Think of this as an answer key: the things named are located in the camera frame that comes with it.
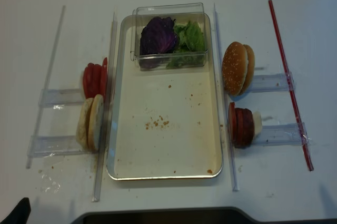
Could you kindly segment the white bun bottom slice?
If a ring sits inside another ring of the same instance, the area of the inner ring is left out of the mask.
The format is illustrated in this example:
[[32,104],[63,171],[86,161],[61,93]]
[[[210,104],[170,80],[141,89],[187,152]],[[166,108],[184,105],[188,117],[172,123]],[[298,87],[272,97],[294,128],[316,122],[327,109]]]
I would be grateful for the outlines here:
[[97,151],[99,149],[103,112],[104,99],[102,95],[98,94],[95,96],[92,103],[88,126],[88,146],[92,151]]

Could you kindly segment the green lettuce leaves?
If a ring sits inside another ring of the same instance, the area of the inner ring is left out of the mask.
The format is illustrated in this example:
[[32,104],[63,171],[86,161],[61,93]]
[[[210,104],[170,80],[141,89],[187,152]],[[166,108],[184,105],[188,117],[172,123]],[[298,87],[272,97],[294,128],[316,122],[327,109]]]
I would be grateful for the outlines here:
[[205,55],[187,55],[187,53],[205,51],[204,36],[198,22],[188,21],[185,25],[175,24],[173,30],[178,36],[178,44],[174,48],[173,53],[184,53],[185,55],[173,56],[166,65],[166,68],[202,66]]

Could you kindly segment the stacked tomato slices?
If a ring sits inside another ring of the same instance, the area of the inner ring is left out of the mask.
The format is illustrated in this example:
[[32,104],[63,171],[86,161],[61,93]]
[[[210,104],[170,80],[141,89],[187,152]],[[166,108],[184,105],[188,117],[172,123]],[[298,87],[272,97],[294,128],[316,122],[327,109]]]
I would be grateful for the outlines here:
[[100,94],[102,66],[99,64],[88,63],[84,70],[82,85],[86,99],[94,98]]

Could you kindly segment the rear meat patty slice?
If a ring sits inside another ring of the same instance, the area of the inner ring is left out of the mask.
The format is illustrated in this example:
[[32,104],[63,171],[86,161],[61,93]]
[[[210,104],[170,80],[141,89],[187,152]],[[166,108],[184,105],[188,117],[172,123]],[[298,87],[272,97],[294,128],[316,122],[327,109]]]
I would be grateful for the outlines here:
[[252,112],[249,109],[245,109],[246,116],[246,145],[250,146],[254,138],[254,121]]

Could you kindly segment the clear tomato track upper left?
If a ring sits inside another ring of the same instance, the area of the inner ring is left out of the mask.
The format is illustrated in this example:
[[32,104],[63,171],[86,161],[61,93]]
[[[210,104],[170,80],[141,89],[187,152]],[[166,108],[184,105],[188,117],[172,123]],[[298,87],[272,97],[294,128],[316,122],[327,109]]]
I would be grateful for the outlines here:
[[42,108],[54,106],[82,105],[85,97],[80,89],[42,89],[38,105]]

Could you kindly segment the cream metal serving tray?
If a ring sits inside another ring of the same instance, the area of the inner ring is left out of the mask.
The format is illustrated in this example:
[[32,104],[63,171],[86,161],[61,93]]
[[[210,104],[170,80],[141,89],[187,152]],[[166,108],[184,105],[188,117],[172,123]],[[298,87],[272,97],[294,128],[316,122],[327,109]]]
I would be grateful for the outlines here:
[[201,67],[141,71],[130,58],[134,21],[121,22],[107,152],[114,180],[212,178],[222,170],[212,51]]

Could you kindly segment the purple cabbage leaf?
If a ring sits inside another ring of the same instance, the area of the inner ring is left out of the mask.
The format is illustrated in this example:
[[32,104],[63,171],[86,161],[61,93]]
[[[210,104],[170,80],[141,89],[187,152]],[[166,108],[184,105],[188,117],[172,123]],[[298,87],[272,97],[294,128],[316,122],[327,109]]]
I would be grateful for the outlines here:
[[159,54],[173,53],[178,43],[178,36],[173,27],[174,21],[170,17],[154,17],[143,28],[140,38],[139,65],[142,69],[150,70],[158,67],[163,58]]

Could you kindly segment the sesame bun top front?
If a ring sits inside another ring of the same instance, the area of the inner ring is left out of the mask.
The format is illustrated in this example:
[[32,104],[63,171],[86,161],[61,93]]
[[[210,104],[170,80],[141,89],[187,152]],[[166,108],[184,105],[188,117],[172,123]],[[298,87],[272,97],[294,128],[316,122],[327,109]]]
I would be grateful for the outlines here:
[[232,42],[224,53],[222,76],[224,89],[232,96],[237,96],[243,88],[248,69],[246,48],[239,42]]

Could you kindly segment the clear bun track upper right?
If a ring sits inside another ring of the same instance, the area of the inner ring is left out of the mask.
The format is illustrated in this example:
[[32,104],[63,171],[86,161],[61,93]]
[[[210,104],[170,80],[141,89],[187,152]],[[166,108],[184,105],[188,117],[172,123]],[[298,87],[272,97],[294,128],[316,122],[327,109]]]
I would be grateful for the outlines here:
[[253,93],[294,91],[295,84],[291,73],[255,75],[248,90]]

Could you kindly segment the clear far left strip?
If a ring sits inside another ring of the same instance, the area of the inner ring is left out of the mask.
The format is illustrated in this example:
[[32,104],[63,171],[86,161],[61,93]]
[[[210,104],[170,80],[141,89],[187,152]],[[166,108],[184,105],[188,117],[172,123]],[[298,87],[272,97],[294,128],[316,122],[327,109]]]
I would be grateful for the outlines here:
[[57,46],[58,46],[58,42],[59,42],[60,35],[61,35],[61,30],[62,30],[65,12],[66,12],[66,6],[63,5],[62,10],[61,10],[61,15],[60,15],[60,18],[59,18],[59,22],[58,22],[58,26],[57,26],[57,31],[56,31],[53,47],[52,47],[51,58],[50,58],[48,68],[47,68],[47,74],[46,74],[46,77],[45,77],[44,86],[41,90],[40,97],[39,97],[38,113],[37,113],[36,123],[35,123],[34,131],[33,131],[33,135],[31,136],[31,143],[29,145],[28,153],[27,153],[26,169],[31,168],[32,161],[33,161],[33,158],[34,158],[33,157],[33,150],[35,148],[36,137],[38,136],[40,125],[41,125],[43,109],[44,109],[43,103],[44,103],[44,99],[45,99],[45,92],[47,92],[48,87],[49,87],[52,68],[53,68],[53,64],[54,64],[54,61],[55,61]]

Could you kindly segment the clear bun track lower left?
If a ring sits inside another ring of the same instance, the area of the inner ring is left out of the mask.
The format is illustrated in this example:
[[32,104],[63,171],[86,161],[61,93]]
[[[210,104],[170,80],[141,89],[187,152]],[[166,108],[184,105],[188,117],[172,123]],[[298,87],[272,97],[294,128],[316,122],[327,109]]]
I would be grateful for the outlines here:
[[27,156],[32,158],[52,157],[55,155],[87,154],[90,150],[84,149],[74,135],[66,136],[31,136]]

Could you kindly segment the red plastic strip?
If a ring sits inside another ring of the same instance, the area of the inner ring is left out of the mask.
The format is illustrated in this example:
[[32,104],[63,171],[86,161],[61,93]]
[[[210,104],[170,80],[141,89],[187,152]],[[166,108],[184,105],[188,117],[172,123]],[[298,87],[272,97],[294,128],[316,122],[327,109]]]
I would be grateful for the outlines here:
[[296,119],[296,122],[297,122],[298,128],[299,128],[299,135],[300,135],[300,139],[301,139],[301,143],[302,143],[302,150],[303,150],[306,166],[307,166],[308,170],[310,172],[312,172],[312,171],[314,171],[314,166],[313,166],[313,163],[312,163],[312,160],[311,160],[310,150],[309,150],[309,146],[308,146],[308,135],[307,135],[304,123],[302,122],[302,119],[301,119],[298,103],[297,103],[296,96],[295,96],[295,87],[294,87],[293,77],[292,77],[292,74],[289,70],[288,62],[286,60],[285,51],[284,51],[283,43],[282,43],[282,38],[281,38],[278,23],[277,23],[277,18],[276,18],[276,14],[275,14],[275,10],[274,10],[272,0],[268,0],[268,5],[269,5],[271,17],[272,17],[272,22],[273,22],[273,26],[274,26],[276,39],[277,39],[277,44],[278,44],[279,51],[280,51],[280,56],[281,56],[281,59],[282,59],[282,65],[283,65],[283,68],[284,68],[284,72],[285,72],[288,87],[289,87],[289,93],[290,93],[290,98],[291,98],[291,101],[292,101],[295,119]]

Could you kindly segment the clear rail right of tray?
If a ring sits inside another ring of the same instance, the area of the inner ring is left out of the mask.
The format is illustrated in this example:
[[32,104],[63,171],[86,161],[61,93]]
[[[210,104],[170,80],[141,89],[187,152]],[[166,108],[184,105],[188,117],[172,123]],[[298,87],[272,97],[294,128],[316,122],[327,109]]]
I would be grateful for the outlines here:
[[226,149],[228,152],[229,159],[229,167],[230,167],[230,178],[231,178],[231,188],[233,192],[238,192],[240,187],[237,181],[236,175],[236,166],[235,166],[235,152],[231,142],[230,128],[229,128],[229,119],[228,119],[228,111],[229,111],[229,102],[227,98],[227,94],[224,90],[224,80],[222,76],[222,45],[221,45],[221,35],[220,35],[220,27],[219,27],[219,17],[216,11],[216,4],[213,4],[213,18],[214,18],[214,30],[215,30],[215,44],[216,44],[216,58],[219,61],[219,87],[221,92],[221,99],[223,104],[224,111],[224,121],[225,121],[225,134],[226,134]]

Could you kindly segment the clear rail of tray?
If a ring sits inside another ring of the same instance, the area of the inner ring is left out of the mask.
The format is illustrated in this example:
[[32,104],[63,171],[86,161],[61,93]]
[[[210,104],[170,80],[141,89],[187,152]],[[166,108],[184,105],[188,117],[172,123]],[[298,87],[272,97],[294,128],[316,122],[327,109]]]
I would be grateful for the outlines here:
[[228,152],[229,159],[229,167],[230,167],[230,178],[231,178],[231,188],[233,192],[238,192],[240,187],[237,181],[236,175],[236,166],[235,166],[235,152],[231,142],[230,128],[229,128],[229,119],[228,119],[228,111],[229,111],[229,102],[227,98],[227,94],[224,90],[224,80],[222,76],[222,45],[221,45],[221,35],[220,35],[220,27],[219,27],[219,17],[216,11],[216,4],[213,4],[213,18],[214,18],[214,30],[215,30],[215,44],[216,44],[216,58],[219,61],[219,87],[221,92],[221,99],[223,104],[224,111],[224,121],[225,121],[225,134],[226,134],[226,149]]
[[103,175],[103,169],[104,169],[104,156],[105,156],[105,148],[106,148],[106,138],[107,138],[110,101],[111,101],[111,90],[112,90],[112,81],[113,81],[113,65],[114,65],[116,36],[117,36],[117,7],[115,6],[114,12],[113,12],[113,19],[111,23],[111,39],[110,39],[109,56],[107,59],[108,69],[107,69],[106,96],[105,96],[105,101],[104,101],[104,113],[103,113],[103,121],[102,121],[103,123],[101,127],[101,140],[100,140],[100,148],[99,148],[98,157],[97,157],[97,166],[96,166],[92,202],[99,202],[100,195],[101,195],[102,175]]

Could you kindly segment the clear rail left of tray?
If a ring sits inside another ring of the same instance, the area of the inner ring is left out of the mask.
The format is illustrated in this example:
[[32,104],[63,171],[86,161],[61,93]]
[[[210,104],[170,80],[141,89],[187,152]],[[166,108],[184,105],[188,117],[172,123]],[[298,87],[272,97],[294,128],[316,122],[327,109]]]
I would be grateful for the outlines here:
[[108,69],[107,69],[106,96],[105,96],[105,101],[104,101],[104,113],[103,113],[103,121],[102,121],[103,123],[101,127],[101,140],[100,140],[100,148],[99,148],[98,157],[97,157],[97,166],[96,166],[92,202],[99,202],[100,195],[101,195],[102,175],[103,175],[103,169],[104,169],[104,156],[105,156],[105,148],[106,148],[106,138],[107,138],[110,101],[111,101],[111,90],[112,90],[112,81],[113,81],[113,65],[114,65],[116,36],[117,36],[117,7],[115,6],[114,12],[113,12],[113,19],[111,23],[111,39],[110,39],[109,56],[107,59]]

